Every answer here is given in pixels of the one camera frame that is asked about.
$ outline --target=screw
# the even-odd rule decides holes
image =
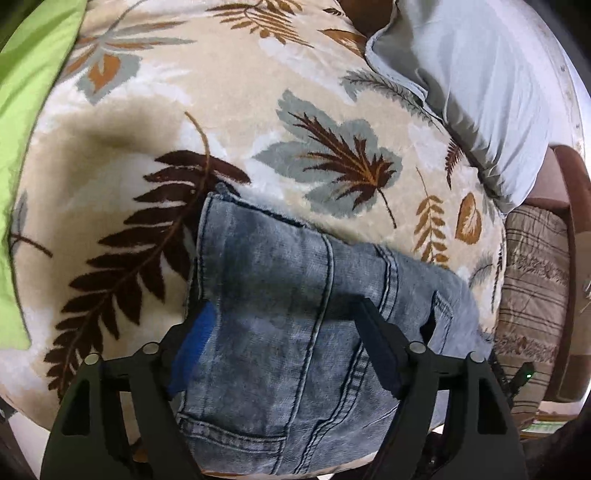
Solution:
[[[470,352],[470,360],[472,360],[476,364],[481,364],[485,358],[484,355],[478,352]]]
[[[146,343],[143,347],[142,347],[142,351],[143,353],[145,353],[146,355],[154,355],[155,353],[158,353],[158,349],[160,348],[160,346],[155,343],[155,342],[150,342],[150,343]]]
[[[421,342],[413,342],[409,348],[411,352],[418,353],[419,355],[427,351],[427,347]]]
[[[84,363],[86,365],[94,365],[99,360],[100,360],[100,356],[98,353],[91,353],[90,355],[87,355],[87,357],[84,359]]]

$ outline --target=leaf pattern blanket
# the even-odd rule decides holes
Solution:
[[[128,355],[180,322],[219,182],[453,270],[492,333],[501,218],[365,41],[332,0],[90,1],[22,171],[10,245],[33,346],[0,351],[0,394],[49,428],[89,352]]]

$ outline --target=brown fern print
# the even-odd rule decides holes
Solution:
[[[505,229],[501,230],[501,246],[499,247],[499,255],[496,259],[496,267],[495,267],[495,283],[492,287],[492,298],[491,298],[491,313],[495,311],[495,303],[496,303],[496,294],[497,289],[499,288],[499,281],[501,280],[501,270],[503,270],[503,262],[505,261],[505,248],[507,246],[506,237],[505,237]]]
[[[207,136],[188,112],[186,115],[199,132],[205,153],[180,150],[157,158],[165,167],[145,175],[144,179],[158,186],[134,199],[156,205],[138,210],[125,220],[128,228],[99,240],[99,244],[117,250],[88,260],[93,271],[70,283],[81,294],[62,308],[61,312],[68,317],[56,325],[61,333],[45,357],[47,363],[53,364],[47,372],[48,388],[57,390],[59,399],[80,361],[91,350],[102,353],[99,321],[119,339],[115,301],[124,316],[138,325],[142,307],[140,280],[152,295],[161,301],[165,299],[163,257],[176,273],[188,280],[191,261],[184,246],[185,231],[196,239],[203,202],[219,178],[250,183],[242,170],[211,156]]]
[[[364,35],[339,30],[338,28],[327,28],[326,30],[319,30],[319,32],[344,46],[350,52],[355,53],[358,57],[364,58],[365,44],[367,43],[367,38]]]
[[[442,253],[447,250],[443,241],[446,239],[445,233],[441,231],[441,227],[445,226],[445,221],[441,217],[445,212],[441,208],[443,201],[436,195],[429,195],[425,180],[421,171],[416,167],[418,176],[421,177],[425,198],[418,205],[417,216],[419,217],[417,227],[414,234],[420,234],[417,244],[414,247],[414,252],[424,247],[421,256],[422,262],[435,263],[443,268],[448,268],[447,262],[449,257]]]
[[[283,45],[290,41],[312,47],[291,25],[291,17],[296,14],[294,10],[302,11],[294,0],[259,0],[255,5],[235,3],[207,9],[217,12],[214,17],[223,18],[220,23],[232,23],[231,30],[250,27],[250,33],[258,32],[261,38],[273,36]]]
[[[458,145],[457,142],[453,138],[451,138],[449,141],[449,145],[447,146],[447,155],[445,157],[445,171],[447,174],[446,178],[450,190],[452,189],[453,169],[456,168],[456,165],[462,159],[463,154],[464,152],[462,151],[460,145]]]
[[[326,12],[328,14],[331,15],[336,15],[337,17],[342,17],[344,15],[344,13],[334,7],[328,7],[322,10],[323,12]]]
[[[308,130],[310,138],[330,150],[330,153],[310,152],[306,154],[307,158],[323,160],[323,162],[313,167],[307,167],[304,171],[324,170],[340,173],[340,177],[333,180],[333,183],[344,183],[347,188],[338,195],[337,199],[358,193],[353,202],[353,209],[367,202],[376,192],[379,193],[390,215],[392,225],[396,228],[394,214],[383,191],[390,177],[396,173],[396,170],[392,168],[393,162],[387,161],[381,154],[379,158],[374,154],[370,160],[365,151],[367,143],[365,138],[353,137],[355,144],[355,152],[353,152],[343,137],[337,137],[330,129],[323,127],[317,118],[309,118],[306,113],[301,116],[294,113],[290,113],[290,115],[300,122],[295,124],[297,127]]]

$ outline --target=denim seam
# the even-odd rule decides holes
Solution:
[[[316,229],[314,229],[314,227],[311,224],[309,224],[303,220],[297,219],[295,217],[292,217],[288,213],[277,212],[275,210],[272,210],[271,207],[263,207],[261,205],[256,205],[256,204],[251,203],[243,198],[237,197],[233,193],[229,192],[225,186],[223,186],[223,189],[221,192],[219,192],[219,193],[211,192],[207,196],[211,197],[211,198],[215,197],[215,198],[221,199],[224,202],[231,202],[234,205],[248,208],[249,210],[254,210],[256,212],[264,213],[265,215],[268,215],[271,218],[273,218],[273,220],[278,220],[282,223],[287,223],[288,225],[291,225],[291,226],[296,226],[299,228],[307,228],[308,230],[316,231]]]
[[[386,262],[386,268],[388,270],[388,291],[384,296],[384,303],[381,304],[381,312],[382,316],[386,321],[392,315],[392,311],[394,309],[394,305],[396,304],[396,300],[398,298],[398,290],[400,289],[400,274],[398,271],[398,263],[396,262],[396,257],[392,253],[391,250],[381,247],[380,245],[376,245],[376,249],[380,256]],[[394,271],[396,277],[396,289],[392,289],[392,272]]]
[[[212,200],[213,197],[208,195],[207,198],[205,199],[205,202],[203,202],[203,209],[202,209],[202,215],[201,215],[201,219],[199,220],[199,227],[197,229],[197,242],[195,244],[195,264],[196,264],[196,276],[197,276],[197,288],[199,291],[199,296],[198,299],[202,299],[203,298],[203,235],[205,232],[205,228],[207,226],[207,221],[209,220],[209,212],[211,211],[212,208]],[[211,338],[216,339],[217,338],[217,332],[212,332],[213,335]],[[208,369],[207,369],[207,384],[205,386],[205,391],[209,391],[209,385],[211,383],[211,365],[208,365]],[[204,397],[203,399],[203,404],[201,407],[201,416],[203,417],[203,415],[205,415],[205,411],[206,411],[206,407],[207,407],[207,396]]]
[[[399,405],[400,405],[400,403],[397,403],[390,410],[388,410],[386,413],[384,413],[384,415],[382,415],[380,418],[370,421],[367,425],[363,426],[363,428],[366,429],[367,427],[372,426],[374,423],[377,423],[377,422],[389,417],[392,413],[396,413]]]
[[[319,311],[319,314],[318,314],[316,321],[314,323],[314,327],[312,328],[312,335],[310,337],[310,341],[309,341],[308,347],[306,349],[306,357],[304,359],[304,367],[302,368],[302,371],[301,371],[300,381],[298,383],[298,388],[297,388],[296,397],[295,397],[295,402],[294,402],[293,408],[291,409],[290,418],[289,418],[287,425],[286,425],[287,436],[289,436],[291,424],[293,423],[293,421],[296,417],[296,414],[300,408],[300,402],[301,402],[301,398],[304,394],[304,386],[306,385],[306,378],[308,376],[308,371],[309,371],[310,363],[312,360],[312,352],[314,351],[316,339],[318,338],[318,333],[320,331],[320,325],[322,324],[322,320],[324,319],[324,315],[326,314],[326,309],[328,308],[330,294],[332,292],[332,287],[333,287],[333,283],[335,280],[335,256],[334,256],[334,253],[332,250],[332,245],[330,244],[330,241],[328,240],[326,235],[322,234],[321,237],[322,237],[322,240],[324,241],[324,244],[326,246],[326,256],[327,256],[326,285],[324,287],[324,292],[322,295],[322,303],[320,305],[320,311]],[[279,452],[279,455],[277,456],[277,461],[275,462],[275,466],[273,467],[273,470],[271,471],[272,475],[275,475],[277,473],[277,470],[279,470],[279,467],[280,467],[281,462],[283,460],[284,451],[285,451],[285,444],[283,444],[283,446]]]
[[[445,321],[445,336],[443,337],[443,341],[441,342],[441,349],[439,349],[439,351],[436,352],[437,354],[441,355],[447,343],[447,336],[449,335],[449,329],[453,321],[453,309],[452,306],[438,291],[436,291],[435,295],[433,296],[433,307],[439,309],[441,316]]]
[[[390,292],[391,292],[391,285],[392,285],[392,256],[387,255],[381,248],[376,247],[378,254],[384,260],[386,264],[385,274],[384,274],[384,290],[382,293],[382,298],[379,302],[379,311],[383,314],[383,309],[387,307],[389,304],[392,303],[390,310],[393,307],[393,302],[389,301]],[[355,405],[355,401],[358,398],[358,393],[361,390],[361,385],[365,378],[365,373],[367,371],[367,367],[369,365],[369,355],[363,344],[360,343],[358,350],[355,354],[355,361],[352,364],[352,367],[347,375],[347,380],[345,383],[345,390],[341,395],[339,403],[335,408],[333,414],[330,418],[322,423],[320,423],[314,430],[312,434],[312,438],[308,442],[306,449],[302,455],[302,459],[300,464],[296,467],[294,473],[301,473],[302,470],[308,470],[310,467],[310,463],[312,457],[314,456],[318,445],[325,437],[325,435],[331,431],[334,427],[338,426],[340,423],[346,420],[347,416],[349,415],[351,409]]]
[[[240,452],[276,453],[287,440],[285,436],[255,438],[241,435],[204,421],[191,420],[187,416],[183,416],[183,420],[184,435]]]
[[[207,225],[209,218],[209,210],[212,206],[213,196],[207,195],[205,202],[203,202],[203,209],[201,219],[199,220],[199,227],[197,228],[197,242],[195,244],[195,259],[196,262],[196,277],[197,277],[197,289],[199,291],[199,300],[203,298],[203,232]]]
[[[181,395],[181,403],[178,406],[178,410],[174,413],[174,418],[175,418],[176,422],[178,423],[179,428],[181,427],[181,424],[182,424],[184,416],[185,416],[184,409],[187,404],[187,391],[186,390],[182,391],[180,393],[180,395]]]

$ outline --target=black metal bracket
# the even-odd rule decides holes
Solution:
[[[172,327],[163,341],[132,356],[82,362],[51,429],[41,480],[202,480],[168,404],[174,354],[192,322]],[[119,393],[131,392],[149,463],[132,458]]]
[[[423,343],[408,343],[368,299],[358,299],[353,312],[382,386],[400,400],[364,480],[414,477],[439,390],[449,390],[450,396],[442,448],[429,478],[527,479],[509,405],[482,355],[452,358],[436,355]]]

